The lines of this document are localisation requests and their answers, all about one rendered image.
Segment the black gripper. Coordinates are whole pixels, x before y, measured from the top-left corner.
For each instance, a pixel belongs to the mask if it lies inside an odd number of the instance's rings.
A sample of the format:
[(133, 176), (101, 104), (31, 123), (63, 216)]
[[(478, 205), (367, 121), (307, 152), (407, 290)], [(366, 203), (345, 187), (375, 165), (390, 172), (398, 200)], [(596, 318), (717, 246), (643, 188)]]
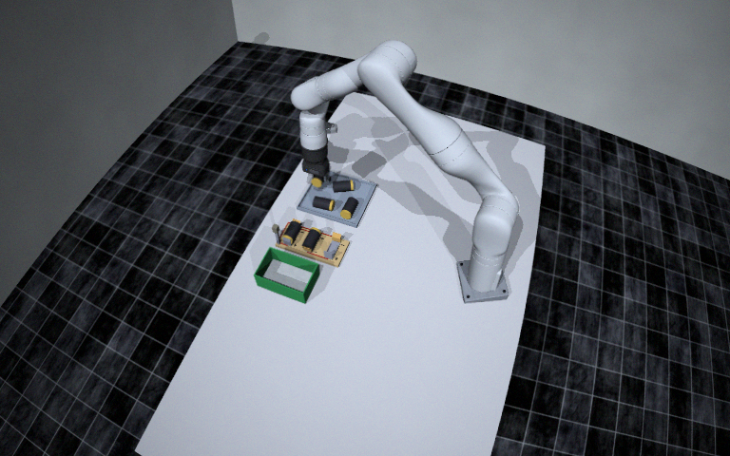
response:
[[(323, 177), (324, 182), (329, 179), (329, 161), (328, 155), (328, 138), (327, 134), (337, 132), (335, 123), (326, 123), (324, 132), (316, 136), (307, 136), (300, 131), (301, 154), (304, 159), (302, 162), (302, 171)], [(325, 177), (324, 177), (325, 176)]]

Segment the green open-top box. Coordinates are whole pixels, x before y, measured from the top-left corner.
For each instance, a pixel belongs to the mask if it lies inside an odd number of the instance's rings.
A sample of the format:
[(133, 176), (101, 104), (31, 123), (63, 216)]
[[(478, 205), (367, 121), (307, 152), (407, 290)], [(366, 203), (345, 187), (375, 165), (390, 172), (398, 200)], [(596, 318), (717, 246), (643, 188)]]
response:
[(269, 247), (254, 278), (259, 287), (305, 304), (317, 283), (318, 268), (313, 261)]

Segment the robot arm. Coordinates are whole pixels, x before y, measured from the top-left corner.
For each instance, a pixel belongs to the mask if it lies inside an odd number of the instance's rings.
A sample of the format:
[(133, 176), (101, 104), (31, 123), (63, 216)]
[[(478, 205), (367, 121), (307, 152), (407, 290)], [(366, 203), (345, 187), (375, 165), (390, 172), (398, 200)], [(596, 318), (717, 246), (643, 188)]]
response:
[(388, 40), (351, 63), (296, 86), (291, 102), (302, 110), (300, 131), (307, 136), (324, 132), (329, 102), (366, 86), (406, 126), (442, 171), (468, 181), (480, 195), (482, 203), (473, 223), (467, 280), (477, 292), (496, 291), (519, 204), (460, 125), (421, 105), (405, 89), (403, 84), (416, 65), (415, 53), (407, 44)]

